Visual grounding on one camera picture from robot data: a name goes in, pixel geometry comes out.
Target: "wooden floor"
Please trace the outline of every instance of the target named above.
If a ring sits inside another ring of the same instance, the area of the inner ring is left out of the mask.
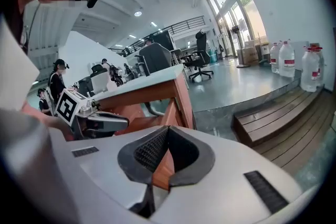
[[[299,87],[273,101],[234,115],[233,128],[239,140],[250,147],[257,146],[275,137],[295,123],[320,96],[305,92]]]
[[[322,91],[314,104],[302,113],[297,122],[253,149],[294,175],[319,147],[331,125],[335,109],[333,96]]]

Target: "gray floor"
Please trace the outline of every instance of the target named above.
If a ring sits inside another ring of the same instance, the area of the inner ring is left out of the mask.
[[[336,132],[329,128],[319,148],[294,177],[303,191],[323,182],[335,155]]]
[[[213,78],[198,76],[195,83],[188,81],[189,96],[194,112],[211,110],[241,103],[272,92],[293,79],[284,78],[271,71],[271,67],[253,66],[236,68],[236,60],[221,60],[204,70],[212,70]],[[188,76],[195,71],[188,70]]]

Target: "wooden step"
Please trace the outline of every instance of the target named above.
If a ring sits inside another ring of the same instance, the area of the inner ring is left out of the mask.
[[[276,137],[253,149],[295,175],[314,155],[333,119],[336,104],[325,91],[302,117]]]
[[[257,146],[293,125],[319,97],[299,87],[262,106],[234,115],[233,129],[238,139],[250,147]]]

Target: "white wall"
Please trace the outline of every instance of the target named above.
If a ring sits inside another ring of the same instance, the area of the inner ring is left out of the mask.
[[[58,54],[70,67],[62,76],[66,87],[89,76],[90,63],[101,62],[103,58],[116,67],[123,68],[124,63],[127,63],[126,58],[75,31],[70,32],[66,44],[59,48]]]
[[[319,42],[325,57],[325,87],[333,89],[336,26],[329,0],[254,0],[270,42],[284,39]]]

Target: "desk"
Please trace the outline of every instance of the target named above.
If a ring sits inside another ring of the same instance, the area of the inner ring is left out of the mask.
[[[181,50],[180,49],[170,50],[170,52],[172,53],[175,64],[178,65],[179,62],[181,62],[181,61],[178,61],[177,57],[181,54]]]
[[[193,112],[183,70],[183,65],[169,67],[148,77],[129,81],[113,92],[99,93],[92,99],[99,101],[103,110],[121,114],[130,120],[130,127],[124,133],[163,123],[192,129]],[[145,118],[142,110],[139,111],[139,104],[163,99],[171,99],[165,116]]]

